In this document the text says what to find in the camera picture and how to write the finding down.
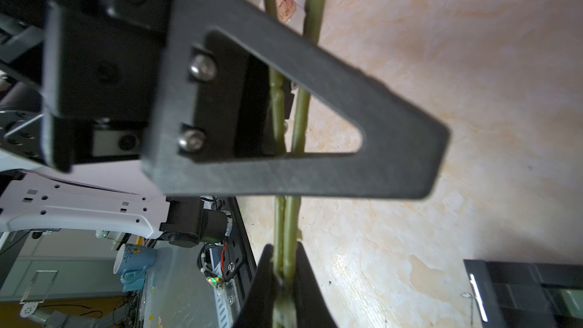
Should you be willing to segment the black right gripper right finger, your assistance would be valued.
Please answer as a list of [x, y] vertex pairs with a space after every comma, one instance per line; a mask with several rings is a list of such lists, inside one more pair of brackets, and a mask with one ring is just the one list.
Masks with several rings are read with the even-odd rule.
[[297, 327], [337, 328], [326, 306], [305, 248], [300, 242], [296, 251], [294, 295]]

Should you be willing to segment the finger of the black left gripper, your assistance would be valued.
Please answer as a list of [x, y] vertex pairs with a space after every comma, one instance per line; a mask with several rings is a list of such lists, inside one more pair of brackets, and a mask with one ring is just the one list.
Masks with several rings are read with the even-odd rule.
[[[358, 129], [348, 153], [278, 155], [269, 68], [285, 131], [305, 86]], [[141, 162], [167, 195], [422, 199], [449, 143], [438, 119], [246, 0], [172, 0]]]

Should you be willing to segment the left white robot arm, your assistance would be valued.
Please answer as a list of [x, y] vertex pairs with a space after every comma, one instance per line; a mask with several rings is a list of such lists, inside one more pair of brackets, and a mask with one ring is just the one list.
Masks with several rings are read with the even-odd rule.
[[[279, 156], [268, 70], [362, 136], [355, 153]], [[224, 212], [188, 197], [421, 199], [448, 128], [246, 0], [1, 0], [1, 148], [68, 173], [139, 159], [159, 197], [16, 171], [1, 230], [85, 229], [221, 241]]]

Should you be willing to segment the peach artificial rose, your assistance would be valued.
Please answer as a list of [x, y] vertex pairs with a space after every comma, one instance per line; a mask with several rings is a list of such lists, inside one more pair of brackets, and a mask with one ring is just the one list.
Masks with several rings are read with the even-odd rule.
[[[265, 12], [279, 23], [276, 0], [264, 0]], [[270, 79], [270, 109], [275, 144], [275, 155], [282, 156], [286, 152], [285, 147], [285, 96], [282, 90], [283, 76], [273, 67], [269, 68]], [[278, 288], [276, 296], [282, 290], [283, 278], [283, 229], [285, 213], [285, 197], [276, 196], [274, 200], [274, 251], [273, 251], [273, 275], [276, 278]]]

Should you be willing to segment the black tape dispenser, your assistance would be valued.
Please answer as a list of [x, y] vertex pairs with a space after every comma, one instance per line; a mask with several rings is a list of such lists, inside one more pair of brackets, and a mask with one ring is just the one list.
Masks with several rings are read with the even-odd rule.
[[555, 291], [582, 291], [582, 266], [465, 260], [483, 327], [581, 327], [582, 319], [560, 314]]

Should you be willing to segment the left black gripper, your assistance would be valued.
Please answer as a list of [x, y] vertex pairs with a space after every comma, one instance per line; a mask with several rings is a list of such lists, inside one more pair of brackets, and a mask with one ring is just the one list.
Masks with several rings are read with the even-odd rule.
[[172, 0], [47, 0], [41, 145], [46, 164], [136, 159]]

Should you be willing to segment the clear tape roll green core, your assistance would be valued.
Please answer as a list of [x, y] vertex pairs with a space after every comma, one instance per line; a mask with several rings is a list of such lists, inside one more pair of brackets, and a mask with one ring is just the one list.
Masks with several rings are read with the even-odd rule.
[[582, 319], [582, 291], [560, 289], [555, 291], [557, 309], [561, 315]]

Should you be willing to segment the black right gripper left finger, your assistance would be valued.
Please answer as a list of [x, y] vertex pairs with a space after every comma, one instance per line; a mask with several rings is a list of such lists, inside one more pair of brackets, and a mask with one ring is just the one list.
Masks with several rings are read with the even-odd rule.
[[245, 303], [233, 328], [271, 328], [276, 298], [276, 277], [273, 273], [273, 246], [264, 247]]

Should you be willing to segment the pink artificial rose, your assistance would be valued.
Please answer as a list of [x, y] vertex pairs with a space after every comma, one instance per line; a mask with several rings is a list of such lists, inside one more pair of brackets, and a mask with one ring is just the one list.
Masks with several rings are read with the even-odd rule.
[[[320, 40], [323, 13], [326, 0], [306, 0], [303, 37], [313, 44]], [[298, 102], [295, 111], [295, 123], [292, 134], [291, 153], [302, 156], [305, 153], [306, 132], [308, 127], [308, 110], [311, 94], [303, 87], [298, 90]], [[296, 268], [296, 250], [298, 247], [298, 216], [301, 208], [300, 196], [285, 198], [283, 217], [282, 279], [283, 290], [276, 302], [274, 313], [282, 319], [283, 327], [296, 327], [296, 307], [293, 282]]]

